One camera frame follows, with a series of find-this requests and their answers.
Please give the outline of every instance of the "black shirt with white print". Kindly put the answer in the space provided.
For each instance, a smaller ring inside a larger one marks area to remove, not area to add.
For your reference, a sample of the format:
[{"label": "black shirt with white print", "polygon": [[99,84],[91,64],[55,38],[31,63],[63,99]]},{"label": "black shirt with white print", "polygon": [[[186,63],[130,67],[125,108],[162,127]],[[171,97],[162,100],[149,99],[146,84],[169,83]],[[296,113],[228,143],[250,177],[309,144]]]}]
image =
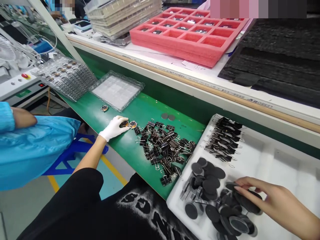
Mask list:
[{"label": "black shirt with white print", "polygon": [[197,239],[138,175],[101,200],[102,174],[92,168],[74,173],[18,240]]}]

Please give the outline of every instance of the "red foam insert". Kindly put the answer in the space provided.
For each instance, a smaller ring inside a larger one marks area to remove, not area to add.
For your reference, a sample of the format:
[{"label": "red foam insert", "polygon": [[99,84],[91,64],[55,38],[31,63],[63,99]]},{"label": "red foam insert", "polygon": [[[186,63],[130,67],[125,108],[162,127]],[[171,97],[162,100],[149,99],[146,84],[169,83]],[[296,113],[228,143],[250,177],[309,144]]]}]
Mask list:
[{"label": "red foam insert", "polygon": [[[209,11],[172,7],[133,28],[130,35],[135,45],[213,67],[247,21],[246,18],[239,20],[210,18]],[[178,29],[179,27],[185,27],[187,30]],[[196,32],[197,30],[203,30],[205,33]]]}]

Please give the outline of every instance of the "blue stool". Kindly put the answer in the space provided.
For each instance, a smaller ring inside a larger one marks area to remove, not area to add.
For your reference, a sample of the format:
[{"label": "blue stool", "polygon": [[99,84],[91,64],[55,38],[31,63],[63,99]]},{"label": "blue stool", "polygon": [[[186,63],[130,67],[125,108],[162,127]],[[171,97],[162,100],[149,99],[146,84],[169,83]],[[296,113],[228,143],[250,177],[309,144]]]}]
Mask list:
[{"label": "blue stool", "polygon": [[[79,141],[80,138],[88,138],[92,143]],[[42,175],[62,175],[62,174],[72,174],[74,168],[72,168],[68,161],[75,160],[74,154],[76,152],[88,152],[93,143],[96,141],[93,135],[86,135],[77,133],[76,138],[72,141],[71,145],[67,150],[65,150],[58,159],[54,162],[54,164]],[[106,154],[108,151],[108,147],[105,146],[102,154]],[[63,162],[67,169],[56,169],[56,167]]]}]

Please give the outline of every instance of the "gloved hand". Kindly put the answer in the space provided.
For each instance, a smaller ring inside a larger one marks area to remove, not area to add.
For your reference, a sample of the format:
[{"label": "gloved hand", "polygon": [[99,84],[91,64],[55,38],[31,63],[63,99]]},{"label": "gloved hand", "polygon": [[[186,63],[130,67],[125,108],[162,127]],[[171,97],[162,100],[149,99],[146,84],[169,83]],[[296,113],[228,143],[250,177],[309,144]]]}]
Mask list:
[{"label": "gloved hand", "polygon": [[128,131],[129,127],[120,128],[119,125],[127,121],[128,118],[124,118],[122,116],[115,116],[109,123],[109,125],[99,133],[101,137],[103,137],[107,142],[110,141],[111,138],[114,138],[125,131]]}]

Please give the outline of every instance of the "white fan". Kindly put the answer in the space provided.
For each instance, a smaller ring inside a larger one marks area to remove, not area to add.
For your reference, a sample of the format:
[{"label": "white fan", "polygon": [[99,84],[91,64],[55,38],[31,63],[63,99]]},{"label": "white fan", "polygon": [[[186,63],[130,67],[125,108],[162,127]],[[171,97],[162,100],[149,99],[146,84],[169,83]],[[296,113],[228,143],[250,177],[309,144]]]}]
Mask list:
[{"label": "white fan", "polygon": [[5,61],[16,60],[16,54],[10,42],[1,35],[0,35],[0,59]]}]

